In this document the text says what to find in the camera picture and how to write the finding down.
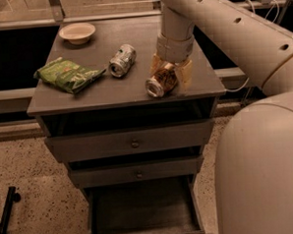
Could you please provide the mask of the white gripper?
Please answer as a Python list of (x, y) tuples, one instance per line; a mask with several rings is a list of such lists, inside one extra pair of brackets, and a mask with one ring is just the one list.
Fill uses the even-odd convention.
[(160, 70), (164, 61), (173, 64), (179, 63), (174, 69), (179, 88), (187, 89), (192, 82), (193, 62), (188, 58), (193, 52), (193, 43), (194, 38), (192, 36), (187, 40), (179, 41), (169, 39), (163, 34), (160, 34), (157, 37), (156, 53), (153, 54), (149, 67), (150, 74), (153, 75)]

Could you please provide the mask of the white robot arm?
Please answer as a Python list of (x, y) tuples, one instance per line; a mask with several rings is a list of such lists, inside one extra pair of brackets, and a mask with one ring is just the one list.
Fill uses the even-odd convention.
[(264, 94), (218, 140), (218, 234), (293, 234), (293, 32), (230, 0), (160, 1), (160, 59), (186, 61), (199, 29)]

